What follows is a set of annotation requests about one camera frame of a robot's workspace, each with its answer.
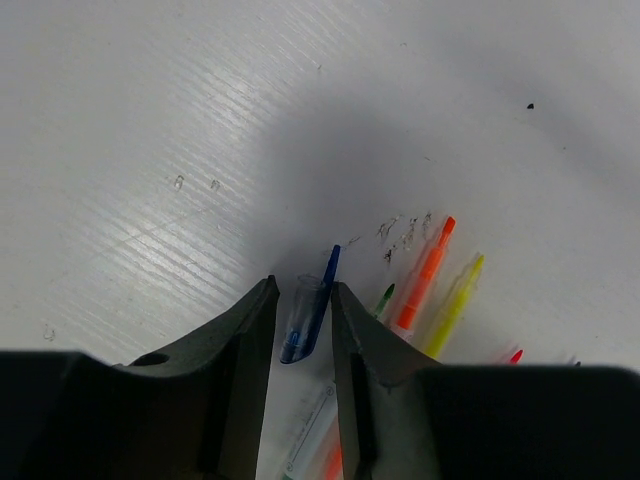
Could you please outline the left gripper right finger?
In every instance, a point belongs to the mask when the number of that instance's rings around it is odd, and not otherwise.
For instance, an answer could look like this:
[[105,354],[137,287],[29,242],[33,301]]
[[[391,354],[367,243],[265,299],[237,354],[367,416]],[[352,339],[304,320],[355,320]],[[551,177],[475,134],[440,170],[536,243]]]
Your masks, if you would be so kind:
[[639,377],[606,366],[446,366],[334,286],[347,479],[635,479]]

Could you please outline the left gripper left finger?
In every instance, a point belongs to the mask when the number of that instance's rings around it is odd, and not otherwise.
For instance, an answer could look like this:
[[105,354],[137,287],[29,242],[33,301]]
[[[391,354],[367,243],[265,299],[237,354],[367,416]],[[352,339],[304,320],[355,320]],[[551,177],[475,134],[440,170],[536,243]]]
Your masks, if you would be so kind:
[[5,479],[251,479],[279,289],[128,365],[79,351],[1,355]]

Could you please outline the blue pen cap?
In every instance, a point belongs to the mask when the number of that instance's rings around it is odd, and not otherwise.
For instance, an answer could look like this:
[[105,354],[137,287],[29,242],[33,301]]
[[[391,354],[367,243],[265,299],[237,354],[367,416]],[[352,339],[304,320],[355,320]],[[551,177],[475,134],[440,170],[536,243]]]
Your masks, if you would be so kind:
[[315,349],[336,277],[341,246],[334,245],[321,278],[303,274],[290,310],[280,351],[282,364],[293,364],[307,358]]

